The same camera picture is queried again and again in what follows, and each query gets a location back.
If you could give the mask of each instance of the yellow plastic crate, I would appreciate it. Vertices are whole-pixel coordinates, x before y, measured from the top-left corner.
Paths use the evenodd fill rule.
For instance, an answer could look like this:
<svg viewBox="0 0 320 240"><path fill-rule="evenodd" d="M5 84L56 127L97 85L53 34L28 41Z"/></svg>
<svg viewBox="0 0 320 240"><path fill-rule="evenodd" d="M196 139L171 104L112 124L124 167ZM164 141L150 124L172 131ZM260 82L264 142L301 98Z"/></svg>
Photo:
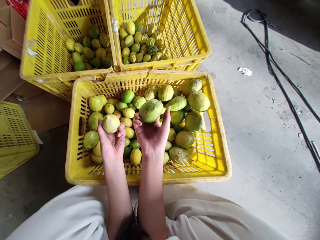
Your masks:
<svg viewBox="0 0 320 240"><path fill-rule="evenodd" d="M138 69L195 70L210 54L211 46L194 0L109 0L119 71ZM140 21L142 32L150 26L162 33L168 60L122 63L118 29Z"/></svg>
<svg viewBox="0 0 320 240"><path fill-rule="evenodd" d="M203 81L202 91L211 106L204 113L210 122L196 139L197 156L191 164L180 165L169 162L163 168L163 184L225 181L231 177L232 168L227 146L225 130L220 108L211 76L205 72L137 70L123 73L110 73L101 82L78 79L73 87L70 125L67 145L65 176L75 185L104 185L102 165L90 160L89 152L83 147L84 135L89 131L87 120L91 114L88 100L94 94L104 94L107 98L120 98L127 89L136 95L143 95L150 86L170 84L181 88L193 78ZM128 185L139 185L141 164L134 166L129 160L124 161Z"/></svg>
<svg viewBox="0 0 320 240"><path fill-rule="evenodd" d="M29 122L18 104L0 103L0 178L39 151Z"/></svg>
<svg viewBox="0 0 320 240"><path fill-rule="evenodd" d="M66 38L82 43L90 25L101 31L111 29L108 4L103 0L81 0L70 6L68 0L31 0L21 59L20 76L38 87L71 101L73 82L79 77L105 79L113 68L71 72L71 54ZM112 34L110 45L116 63Z"/></svg>

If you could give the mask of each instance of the person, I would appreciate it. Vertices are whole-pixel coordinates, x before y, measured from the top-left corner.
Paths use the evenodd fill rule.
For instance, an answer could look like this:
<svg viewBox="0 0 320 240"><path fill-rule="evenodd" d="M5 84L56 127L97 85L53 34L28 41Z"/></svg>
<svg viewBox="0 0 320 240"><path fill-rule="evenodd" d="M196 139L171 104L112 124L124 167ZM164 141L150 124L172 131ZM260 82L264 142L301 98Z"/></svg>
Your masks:
<svg viewBox="0 0 320 240"><path fill-rule="evenodd" d="M124 125L109 134L99 120L106 187L74 186L45 204L7 239L288 239L225 198L189 184L162 186L170 110L165 111L162 125L159 119L143 123L138 113L135 119L143 155L137 217L123 167Z"/></svg>

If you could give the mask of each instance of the white pants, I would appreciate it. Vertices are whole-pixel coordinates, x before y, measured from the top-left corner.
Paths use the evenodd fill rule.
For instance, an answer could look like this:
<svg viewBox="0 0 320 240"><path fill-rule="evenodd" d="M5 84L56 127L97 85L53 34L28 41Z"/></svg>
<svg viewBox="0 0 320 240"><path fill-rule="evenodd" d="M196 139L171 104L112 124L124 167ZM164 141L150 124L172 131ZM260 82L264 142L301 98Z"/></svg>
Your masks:
<svg viewBox="0 0 320 240"><path fill-rule="evenodd" d="M225 198L185 185L163 187L168 237L287 240L284 234ZM7 240L108 239L104 186L75 186L45 204Z"/></svg>

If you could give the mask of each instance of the gray floor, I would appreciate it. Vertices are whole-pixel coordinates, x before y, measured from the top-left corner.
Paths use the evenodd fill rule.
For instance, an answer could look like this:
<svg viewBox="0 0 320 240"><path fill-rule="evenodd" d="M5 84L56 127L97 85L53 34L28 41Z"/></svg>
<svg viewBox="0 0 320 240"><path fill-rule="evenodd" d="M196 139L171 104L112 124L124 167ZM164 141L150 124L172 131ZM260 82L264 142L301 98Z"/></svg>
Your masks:
<svg viewBox="0 0 320 240"><path fill-rule="evenodd" d="M268 15L270 49L283 70L301 87L317 113L320 31L317 1L196 0L212 46L199 67L211 73L233 164L231 180L196 187L229 198L292 239L320 235L320 174L288 104L268 73L263 52L241 25L243 11ZM263 27L250 23L263 37ZM241 75L238 67L253 71ZM311 140L320 148L320 126L296 93L285 87ZM41 136L40 153L0 180L0 239L45 202L70 186L64 179L68 126Z"/></svg>

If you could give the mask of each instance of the black cable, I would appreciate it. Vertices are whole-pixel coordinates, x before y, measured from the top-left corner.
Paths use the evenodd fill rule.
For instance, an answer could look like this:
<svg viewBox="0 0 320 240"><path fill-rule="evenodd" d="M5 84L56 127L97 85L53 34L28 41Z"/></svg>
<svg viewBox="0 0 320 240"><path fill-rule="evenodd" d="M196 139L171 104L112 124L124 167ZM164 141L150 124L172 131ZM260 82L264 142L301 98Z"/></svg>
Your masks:
<svg viewBox="0 0 320 240"><path fill-rule="evenodd" d="M256 13L258 17L260 17L259 20L255 20L253 19L250 14L251 13ZM261 22L263 23L264 26L264 44L257 38L257 36L253 33L253 31L250 29L250 27L245 23L246 18L249 18L251 21L253 22ZM320 117L317 115L317 113L313 110L313 108L311 107L311 105L308 103L308 101L305 99L305 97L303 96L303 94L301 93L301 91L298 89L298 87L296 85L294 85L294 83L291 81L291 79L284 73L284 71L280 68L280 66L277 64L277 62L274 60L270 50L269 50L269 36L268 36L268 25L267 25L267 15L265 13L262 13L259 10L250 10L246 13L244 13L242 15L241 18L241 23L243 24L243 26L251 33L251 35L254 37L254 39L256 40L256 42L258 43L259 47L262 49L262 51L265 54L266 57L266 62L267 62L267 66L268 66L268 70L269 73L274 77L274 79L276 80L278 86L280 87L284 97L286 98L290 110L292 112L292 114L294 115L297 124L302 132L302 135L306 141L307 147L309 148L311 155L316 163L316 166L318 167L318 170L320 172L320 157L319 157L319 153L315 150L315 148L313 147L313 144L311 143L311 141L308 138L308 135L303 127L303 124L294 108L294 105L292 104L291 99L289 98L286 90L284 89L284 87L282 86L282 83L280 82L277 74L275 73L272 64L279 70L279 72L283 75L283 77L289 82L289 84L294 88L294 90L298 93L298 95L300 96L300 98L302 99L302 101L306 104L307 108L310 110L310 112L314 115L314 117L317 119L317 121L320 123Z"/></svg>

